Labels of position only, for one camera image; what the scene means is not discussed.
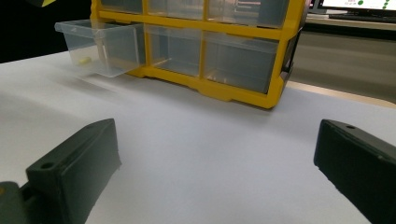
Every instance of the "desk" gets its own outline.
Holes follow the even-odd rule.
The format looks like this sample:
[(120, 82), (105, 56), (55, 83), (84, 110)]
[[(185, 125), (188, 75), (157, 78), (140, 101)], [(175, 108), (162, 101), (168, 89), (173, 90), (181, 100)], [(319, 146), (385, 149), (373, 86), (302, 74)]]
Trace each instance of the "desk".
[(305, 22), (321, 24), (321, 25), (345, 26), (345, 27), (355, 27), (355, 28), (364, 28), (364, 29), (396, 31), (396, 24), (394, 24), (394, 23), (332, 20), (332, 19), (329, 19), (328, 15), (308, 14)]
[(396, 110), (286, 88), (272, 110), (156, 79), (100, 77), (67, 53), (0, 64), (0, 180), (83, 126), (114, 118), (123, 165), (87, 221), (369, 223), (313, 164), (336, 119), (396, 145)]

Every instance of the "dark background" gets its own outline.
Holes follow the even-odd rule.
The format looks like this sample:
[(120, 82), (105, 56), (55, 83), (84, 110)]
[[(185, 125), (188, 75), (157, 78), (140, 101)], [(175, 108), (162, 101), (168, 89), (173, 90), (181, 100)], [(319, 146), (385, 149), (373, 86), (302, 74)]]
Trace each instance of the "dark background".
[(55, 22), (88, 19), (91, 0), (57, 0), (46, 7), (2, 0), (0, 9), (0, 63), (5, 63), (67, 50)]

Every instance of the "monitor screen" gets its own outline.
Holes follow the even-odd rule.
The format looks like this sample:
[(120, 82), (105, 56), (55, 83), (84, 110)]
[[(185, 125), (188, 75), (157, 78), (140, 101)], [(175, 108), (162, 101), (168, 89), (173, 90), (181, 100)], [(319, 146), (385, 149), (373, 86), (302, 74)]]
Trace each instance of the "monitor screen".
[(396, 0), (320, 0), (324, 8), (396, 10)]

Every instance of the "yellow plastic frame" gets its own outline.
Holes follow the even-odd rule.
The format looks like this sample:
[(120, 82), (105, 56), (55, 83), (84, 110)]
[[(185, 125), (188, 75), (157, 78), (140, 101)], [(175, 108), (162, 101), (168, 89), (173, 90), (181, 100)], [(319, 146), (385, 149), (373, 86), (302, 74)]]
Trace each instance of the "yellow plastic frame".
[(281, 77), (281, 69), (289, 41), (294, 38), (300, 28), (301, 20), (307, 9), (307, 0), (290, 0), (285, 21), (280, 29), (258, 28), (246, 25), (224, 24), (214, 21), (207, 21), (208, 2), (204, 4), (204, 19), (202, 21), (184, 20), (176, 18), (166, 18), (152, 16), (148, 14), (148, 0), (142, 0), (143, 14), (129, 14), (122, 12), (106, 11), (103, 9), (100, 0), (92, 0), (91, 19), (109, 19), (117, 22), (130, 23), (142, 22), (145, 24), (163, 25), (179, 28), (195, 28), (203, 31), (226, 33), (230, 35), (242, 35), (250, 37), (262, 37), (278, 40), (278, 48), (274, 63), (273, 72), (266, 94), (236, 88), (226, 84), (213, 82), (204, 78), (203, 64), (205, 61), (205, 41), (201, 38), (200, 69), (198, 77), (190, 77), (176, 72), (170, 72), (150, 66), (150, 42), (149, 35), (145, 34), (146, 66), (128, 72), (129, 75), (136, 77), (156, 77), (163, 80), (175, 82), (192, 89), (198, 90), (202, 95), (216, 98), (222, 101), (239, 101), (250, 105), (264, 108), (275, 106), (282, 94), (285, 80)]

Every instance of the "computer monitor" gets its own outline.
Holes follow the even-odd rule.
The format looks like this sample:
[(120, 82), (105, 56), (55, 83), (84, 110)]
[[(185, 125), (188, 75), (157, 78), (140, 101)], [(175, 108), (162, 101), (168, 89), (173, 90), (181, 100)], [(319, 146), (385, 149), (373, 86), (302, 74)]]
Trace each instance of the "computer monitor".
[(318, 8), (347, 10), (359, 15), (396, 17), (396, 0), (319, 0)]
[(327, 10), (318, 8), (319, 0), (311, 0), (309, 4), (308, 13), (310, 14), (326, 14)]

